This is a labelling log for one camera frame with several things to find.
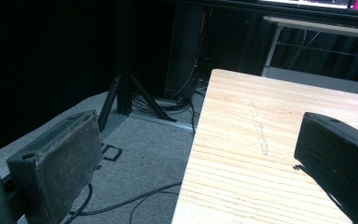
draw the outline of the tripod leg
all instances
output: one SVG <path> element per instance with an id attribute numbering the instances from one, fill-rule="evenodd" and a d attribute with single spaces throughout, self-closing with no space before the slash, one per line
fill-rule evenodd
<path id="1" fill-rule="evenodd" d="M 118 85 L 120 84 L 121 76 L 118 76 L 113 81 L 109 92 L 107 93 L 105 102 L 103 103 L 103 110 L 101 111 L 100 117 L 98 117 L 98 125 L 100 126 L 100 132 L 104 129 L 104 126 L 109 117 L 110 110 L 112 109 L 113 102 L 117 95 Z"/>
<path id="2" fill-rule="evenodd" d="M 170 116 L 168 116 L 161 107 L 156 103 L 156 101 L 150 97 L 149 93 L 142 87 L 141 83 L 138 82 L 138 80 L 130 75 L 131 83 L 134 86 L 134 88 L 141 93 L 141 95 L 145 98 L 147 103 L 150 105 L 150 107 L 153 109 L 153 111 L 161 118 L 169 121 L 176 122 L 176 119 L 172 119 Z"/>

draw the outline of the power cord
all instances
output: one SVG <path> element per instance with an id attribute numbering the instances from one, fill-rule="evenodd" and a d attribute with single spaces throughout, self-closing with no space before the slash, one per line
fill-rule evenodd
<path id="1" fill-rule="evenodd" d="M 107 211 L 111 211 L 113 209 L 116 209 L 116 208 L 119 208 L 121 206 L 124 206 L 126 204 L 129 204 L 129 203 L 133 203 L 141 198 L 144 198 L 144 197 L 148 197 L 150 195 L 153 195 L 153 194 L 156 194 L 156 193 L 159 193 L 165 189 L 170 189 L 170 188 L 173 188 L 173 187 L 176 187 L 176 186 L 180 186 L 182 185 L 182 181 L 180 182 L 176 182 L 176 183 L 173 183 L 173 184 L 170 184 L 170 185 L 166 185 L 164 187 L 161 187 L 161 188 L 158 188 L 158 189 L 153 189 L 153 190 L 150 190 L 148 191 L 147 193 L 144 193 L 144 194 L 141 194 L 139 196 L 136 196 L 134 198 L 131 198 L 131 199 L 128 199 L 127 201 L 125 202 L 122 202 L 122 203 L 118 203 L 118 204 L 114 204 L 114 205 L 111 205 L 111 206 L 108 206 L 108 207 L 105 207 L 103 209 L 99 209 L 99 210 L 95 210 L 95 211 L 87 211 L 87 212 L 74 212 L 74 211 L 70 211 L 69 214 L 71 215 L 74 215 L 76 214 L 77 216 L 79 217 L 84 217 L 84 216 L 92 216 L 92 215 L 97 215 L 97 214 L 101 214 L 101 213 L 104 213 L 104 212 L 107 212 Z"/>
<path id="2" fill-rule="evenodd" d="M 87 206 L 87 204 L 89 203 L 89 201 L 91 199 L 91 195 L 92 195 L 92 185 L 88 184 L 88 187 L 89 187 L 89 195 L 87 196 L 86 201 L 84 201 L 83 204 L 63 224 L 70 224 Z"/>
<path id="3" fill-rule="evenodd" d="M 157 193 L 165 193 L 165 194 L 173 194 L 173 195 L 179 195 L 178 193 L 175 192 L 169 192 L 169 191 L 160 191 L 160 192 L 156 192 Z M 144 197 L 140 202 L 138 202 L 135 207 L 132 208 L 131 214 L 130 214 L 130 224 L 132 223 L 132 215 L 135 212 L 136 208 L 139 207 L 139 205 L 141 205 L 141 203 L 143 203 L 144 201 L 146 201 L 146 199 L 150 198 L 151 196 L 155 195 L 155 194 L 150 194 L 146 197 Z"/>

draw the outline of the black cable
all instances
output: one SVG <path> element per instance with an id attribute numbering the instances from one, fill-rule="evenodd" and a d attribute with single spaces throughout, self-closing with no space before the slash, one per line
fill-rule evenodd
<path id="1" fill-rule="evenodd" d="M 132 223 L 132 215 L 133 215 L 133 213 L 135 212 L 136 208 L 139 207 L 139 205 L 141 205 L 141 203 L 143 203 L 144 201 L 146 201 L 146 199 L 150 198 L 150 197 L 153 196 L 153 195 L 156 195 L 157 193 L 166 193 L 166 194 L 179 195 L 178 193 L 168 192 L 168 191 L 159 191 L 159 192 L 156 192 L 156 193 L 154 193 L 154 194 L 148 195 L 147 197 L 143 198 L 140 202 L 138 202 L 138 203 L 132 208 L 132 211 L 131 211 L 131 213 L 130 213 L 130 224 Z"/>
<path id="2" fill-rule="evenodd" d="M 140 110 L 145 110 L 145 111 L 152 111 L 152 108 L 149 106 L 147 101 L 139 93 L 136 92 L 133 94 L 132 101 L 134 102 L 134 106 L 136 108 L 138 108 Z M 186 102 L 184 102 L 184 101 L 177 101 L 176 105 L 161 104 L 161 103 L 158 103 L 158 105 L 164 111 L 178 111 L 178 110 L 182 110 L 183 108 L 188 106 L 188 104 L 186 104 Z"/>
<path id="3" fill-rule="evenodd" d="M 196 117 L 196 110 L 194 109 L 193 103 L 191 100 L 188 100 L 191 110 L 193 111 L 193 116 L 191 116 L 191 127 L 193 128 L 193 134 L 196 134 L 196 128 L 194 127 L 194 118 Z"/>
<path id="4" fill-rule="evenodd" d="M 170 184 L 170 185 L 166 185 L 164 187 L 161 187 L 161 188 L 158 188 L 158 189 L 153 189 L 153 190 L 150 190 L 149 192 L 147 193 L 144 193 L 144 194 L 141 194 L 139 196 L 136 196 L 134 198 L 131 198 L 131 199 L 128 199 L 127 201 L 125 202 L 122 202 L 122 203 L 118 203 L 118 204 L 114 204 L 114 205 L 111 205 L 111 206 L 108 206 L 108 207 L 105 207 L 103 209 L 99 209 L 99 210 L 95 210 L 95 211 L 87 211 L 87 212 L 79 212 L 77 215 L 78 216 L 92 216 L 92 215 L 97 215 L 97 214 L 101 214 L 101 213 L 104 213 L 104 212 L 107 212 L 107 211 L 110 211 L 110 210 L 113 210 L 113 209 L 116 209 L 116 208 L 119 208 L 121 206 L 124 206 L 128 203 L 133 203 L 141 198 L 144 198 L 144 197 L 147 197 L 149 195 L 152 195 L 152 194 L 155 194 L 156 192 L 159 192 L 159 191 L 162 191 L 162 190 L 165 190 L 165 189 L 170 189 L 170 188 L 173 188 L 173 187 L 176 187 L 176 186 L 179 186 L 182 184 L 182 181 L 181 182 L 177 182 L 177 183 L 174 183 L 174 184 Z"/>
<path id="5" fill-rule="evenodd" d="M 87 206 L 87 204 L 89 203 L 89 201 L 91 199 L 91 195 L 92 195 L 92 185 L 88 184 L 88 187 L 89 187 L 89 195 L 87 196 L 86 201 L 84 201 L 83 204 L 63 224 L 71 223 Z"/>
<path id="6" fill-rule="evenodd" d="M 203 92 L 203 91 L 196 90 L 196 93 L 201 95 L 201 96 L 203 96 L 203 97 L 205 97 L 205 92 Z"/>

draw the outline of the black curtain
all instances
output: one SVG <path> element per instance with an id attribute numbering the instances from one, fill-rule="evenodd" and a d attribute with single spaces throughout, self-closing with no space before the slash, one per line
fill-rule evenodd
<path id="1" fill-rule="evenodd" d="M 110 85 L 112 1 L 0 1 L 0 148 Z"/>

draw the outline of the dark background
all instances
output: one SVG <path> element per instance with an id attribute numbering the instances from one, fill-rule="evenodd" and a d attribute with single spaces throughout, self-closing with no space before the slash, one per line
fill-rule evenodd
<path id="1" fill-rule="evenodd" d="M 114 3 L 0 1 L 0 148 L 108 90 L 115 74 Z M 190 72 L 176 70 L 190 71 L 198 51 L 195 79 L 208 80 L 215 68 L 260 76 L 276 28 L 263 10 L 134 0 L 130 12 L 130 73 L 154 97 L 166 96 L 167 86 L 183 86 Z M 174 20 L 185 25 L 176 23 L 175 31 Z M 280 42 L 296 47 L 278 46 L 271 65 L 287 68 L 296 57 L 292 70 L 358 81 L 358 57 L 352 56 L 358 38 L 315 35 L 308 32 L 304 41 L 303 31 L 283 29 Z M 348 54 L 300 49 L 303 42 Z M 191 96 L 191 88 L 185 90 Z"/>
<path id="2" fill-rule="evenodd" d="M 113 4 L 0 1 L 0 148 L 107 90 Z"/>

